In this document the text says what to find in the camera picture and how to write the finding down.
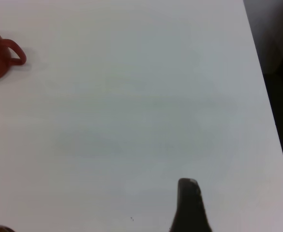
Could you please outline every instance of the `white table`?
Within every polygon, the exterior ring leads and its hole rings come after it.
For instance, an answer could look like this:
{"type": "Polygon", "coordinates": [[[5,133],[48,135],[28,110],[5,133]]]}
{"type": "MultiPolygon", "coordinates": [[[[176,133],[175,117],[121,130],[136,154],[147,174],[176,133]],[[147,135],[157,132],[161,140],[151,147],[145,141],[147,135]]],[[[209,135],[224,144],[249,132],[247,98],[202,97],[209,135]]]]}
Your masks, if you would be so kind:
{"type": "Polygon", "coordinates": [[[214,232],[283,232],[242,0],[0,0],[0,34],[28,57],[0,80],[0,224],[167,232],[190,177],[214,232]]]}

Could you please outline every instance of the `black object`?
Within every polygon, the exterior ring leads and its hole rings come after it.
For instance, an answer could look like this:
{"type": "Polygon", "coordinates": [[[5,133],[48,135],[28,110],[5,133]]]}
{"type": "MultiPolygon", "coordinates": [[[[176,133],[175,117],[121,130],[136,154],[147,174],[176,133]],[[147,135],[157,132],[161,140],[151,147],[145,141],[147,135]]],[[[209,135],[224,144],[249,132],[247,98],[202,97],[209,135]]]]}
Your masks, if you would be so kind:
{"type": "Polygon", "coordinates": [[[170,232],[211,232],[198,183],[194,179],[178,181],[177,211],[170,232]]]}

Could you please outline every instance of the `mug handle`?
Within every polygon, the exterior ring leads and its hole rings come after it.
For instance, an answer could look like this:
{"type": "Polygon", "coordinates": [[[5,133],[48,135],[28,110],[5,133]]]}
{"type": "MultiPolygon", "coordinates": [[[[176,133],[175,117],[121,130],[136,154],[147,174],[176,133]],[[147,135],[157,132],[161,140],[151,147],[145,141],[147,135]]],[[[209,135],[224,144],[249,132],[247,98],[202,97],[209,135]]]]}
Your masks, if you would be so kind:
{"type": "Polygon", "coordinates": [[[2,39],[0,40],[0,46],[9,47],[19,56],[19,58],[11,58],[9,61],[10,65],[23,65],[26,63],[26,54],[13,40],[2,39]]]}

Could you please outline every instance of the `table surface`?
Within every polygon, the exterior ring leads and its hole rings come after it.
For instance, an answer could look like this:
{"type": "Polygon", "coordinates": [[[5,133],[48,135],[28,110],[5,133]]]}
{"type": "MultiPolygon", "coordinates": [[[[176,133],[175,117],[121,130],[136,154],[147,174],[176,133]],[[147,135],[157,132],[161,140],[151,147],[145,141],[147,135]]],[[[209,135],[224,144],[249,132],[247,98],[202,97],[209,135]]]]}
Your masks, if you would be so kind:
{"type": "Polygon", "coordinates": [[[0,224],[167,232],[195,178],[215,232],[283,231],[283,155],[242,0],[0,0],[0,224]]]}

